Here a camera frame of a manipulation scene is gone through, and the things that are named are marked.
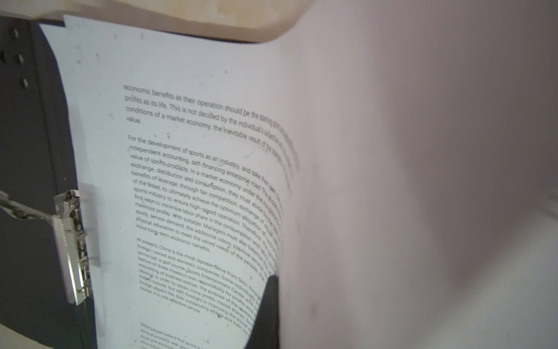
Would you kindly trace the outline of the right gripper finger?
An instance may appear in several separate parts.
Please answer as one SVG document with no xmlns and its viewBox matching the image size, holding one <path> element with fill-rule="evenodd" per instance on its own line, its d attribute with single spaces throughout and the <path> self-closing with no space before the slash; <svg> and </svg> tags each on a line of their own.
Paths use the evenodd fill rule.
<svg viewBox="0 0 558 349">
<path fill-rule="evenodd" d="M 279 329 L 279 278 L 270 276 L 245 349 L 279 349 Z"/>
</svg>

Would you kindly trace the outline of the white printed sheet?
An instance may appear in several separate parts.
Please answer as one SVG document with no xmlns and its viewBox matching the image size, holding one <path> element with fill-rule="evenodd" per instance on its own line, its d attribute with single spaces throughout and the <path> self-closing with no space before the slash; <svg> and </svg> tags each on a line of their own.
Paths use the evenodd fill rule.
<svg viewBox="0 0 558 349">
<path fill-rule="evenodd" d="M 298 174 L 295 42 L 44 25 L 66 94 L 100 348 L 243 348 Z"/>
<path fill-rule="evenodd" d="M 282 348 L 557 347 L 556 1 L 317 1 Z"/>
</svg>

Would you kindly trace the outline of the black file folder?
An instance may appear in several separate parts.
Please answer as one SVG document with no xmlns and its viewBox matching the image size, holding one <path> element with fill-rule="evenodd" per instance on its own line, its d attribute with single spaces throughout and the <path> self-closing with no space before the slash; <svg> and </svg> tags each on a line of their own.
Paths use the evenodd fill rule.
<svg viewBox="0 0 558 349">
<path fill-rule="evenodd" d="M 68 106 L 38 20 L 1 18 L 1 190 L 55 213 L 77 188 Z M 95 348 L 94 302 L 68 302 L 55 234 L 40 219 L 1 214 L 1 324 L 51 348 Z"/>
</svg>

